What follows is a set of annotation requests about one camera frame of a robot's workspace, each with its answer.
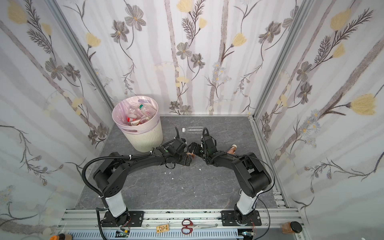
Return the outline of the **clear ribbed white-cap bottle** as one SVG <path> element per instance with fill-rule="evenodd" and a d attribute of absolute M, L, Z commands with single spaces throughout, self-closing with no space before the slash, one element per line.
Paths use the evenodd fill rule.
<path fill-rule="evenodd" d="M 201 127 L 201 126 L 192 126 L 192 127 L 182 128 L 182 132 L 183 133 L 201 133 L 203 129 L 204 127 Z"/>

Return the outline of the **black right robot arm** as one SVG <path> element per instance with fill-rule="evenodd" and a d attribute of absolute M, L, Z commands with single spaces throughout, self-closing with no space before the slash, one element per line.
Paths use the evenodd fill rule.
<path fill-rule="evenodd" d="M 272 183 L 261 161 L 253 153 L 237 156 L 217 149 L 217 143 L 212 136 L 205 135 L 201 143 L 191 143 L 188 152 L 202 158 L 207 165 L 223 167 L 235 173 L 241 196 L 234 206 L 234 217 L 239 224 L 245 224 L 253 215 L 259 196 Z"/>

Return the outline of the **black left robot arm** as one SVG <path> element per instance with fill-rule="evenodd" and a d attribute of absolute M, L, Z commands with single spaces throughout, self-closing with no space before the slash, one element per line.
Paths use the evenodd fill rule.
<path fill-rule="evenodd" d="M 87 184 L 104 204 L 104 208 L 97 211 L 98 225 L 101 228 L 128 226 L 132 216 L 124 202 L 122 189 L 130 173 L 168 164 L 189 166 L 193 157 L 194 155 L 188 152 L 185 139 L 173 139 L 147 153 L 124 156 L 114 152 L 90 161 L 89 164 L 101 162 L 93 174 L 96 186 Z"/>

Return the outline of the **clear green-cap bottle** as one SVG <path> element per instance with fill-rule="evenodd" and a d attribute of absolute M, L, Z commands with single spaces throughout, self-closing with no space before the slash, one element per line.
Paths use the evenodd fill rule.
<path fill-rule="evenodd" d="M 150 119 L 153 118 L 157 113 L 157 110 L 151 105 L 139 104 L 139 110 Z"/>

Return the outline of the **brown coffee drink bottle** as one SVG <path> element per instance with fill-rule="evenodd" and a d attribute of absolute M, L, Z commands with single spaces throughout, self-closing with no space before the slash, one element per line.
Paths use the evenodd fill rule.
<path fill-rule="evenodd" d="M 192 154 L 192 153 L 187 153 L 187 156 L 189 157 L 189 158 L 194 158 L 196 155 L 194 155 L 194 154 Z"/>

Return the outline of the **small brown tea bottle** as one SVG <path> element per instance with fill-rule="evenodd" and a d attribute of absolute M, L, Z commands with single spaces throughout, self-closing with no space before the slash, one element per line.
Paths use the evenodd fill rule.
<path fill-rule="evenodd" d="M 230 155 L 235 155 L 237 150 L 237 145 L 232 145 L 231 148 L 227 151 Z"/>

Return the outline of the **yellow red label bottle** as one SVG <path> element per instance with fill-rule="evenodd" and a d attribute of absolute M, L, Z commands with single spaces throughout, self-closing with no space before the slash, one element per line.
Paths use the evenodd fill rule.
<path fill-rule="evenodd" d="M 148 122 L 149 120 L 150 120 L 150 118 L 148 118 L 148 117 L 142 117 L 140 119 L 133 119 L 133 118 L 127 117 L 127 123 L 129 126 L 142 125 L 142 124 Z"/>

